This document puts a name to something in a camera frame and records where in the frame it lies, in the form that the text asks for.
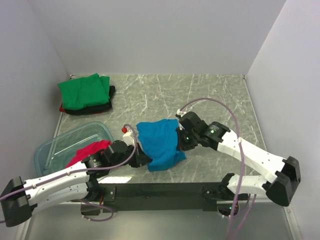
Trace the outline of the blue t-shirt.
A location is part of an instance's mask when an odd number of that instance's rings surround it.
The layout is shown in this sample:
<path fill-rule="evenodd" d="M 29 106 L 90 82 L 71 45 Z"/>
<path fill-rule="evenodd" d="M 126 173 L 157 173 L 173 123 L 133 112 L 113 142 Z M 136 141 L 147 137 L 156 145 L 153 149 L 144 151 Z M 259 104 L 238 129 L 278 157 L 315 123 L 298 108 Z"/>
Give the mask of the blue t-shirt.
<path fill-rule="evenodd" d="M 136 125 L 142 149 L 152 159 L 147 164 L 150 172 L 166 171 L 187 159 L 186 154 L 177 149 L 178 126 L 176 119 L 140 122 Z"/>

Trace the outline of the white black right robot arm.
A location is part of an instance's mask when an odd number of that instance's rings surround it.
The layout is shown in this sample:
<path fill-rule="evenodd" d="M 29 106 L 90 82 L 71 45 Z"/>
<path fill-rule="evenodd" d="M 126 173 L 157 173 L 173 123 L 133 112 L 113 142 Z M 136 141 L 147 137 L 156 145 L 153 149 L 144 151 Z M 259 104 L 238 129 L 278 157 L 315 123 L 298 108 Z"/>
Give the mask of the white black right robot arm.
<path fill-rule="evenodd" d="M 206 124 L 195 112 L 178 110 L 176 117 L 178 150 L 185 152 L 201 145 L 243 161 L 259 173 L 247 176 L 228 173 L 212 189 L 203 190 L 206 199 L 230 201 L 239 194 L 239 198 L 245 200 L 249 195 L 257 195 L 266 196 L 282 207 L 290 205 L 301 183 L 300 165 L 296 158 L 271 154 L 238 138 L 234 131 L 219 122 Z"/>

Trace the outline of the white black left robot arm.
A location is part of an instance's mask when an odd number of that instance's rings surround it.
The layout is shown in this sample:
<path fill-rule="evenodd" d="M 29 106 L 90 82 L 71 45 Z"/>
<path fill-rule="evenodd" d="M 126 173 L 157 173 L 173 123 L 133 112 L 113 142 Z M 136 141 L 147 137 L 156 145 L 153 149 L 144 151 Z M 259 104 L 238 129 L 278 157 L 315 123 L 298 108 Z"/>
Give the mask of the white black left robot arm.
<path fill-rule="evenodd" d="M 23 181 L 9 181 L 0 204 L 7 227 L 26 222 L 32 215 L 57 204 L 74 200 L 102 201 L 105 190 L 98 180 L 115 167 L 139 168 L 152 162 L 139 143 L 101 140 L 76 151 L 66 167 L 55 173 Z"/>

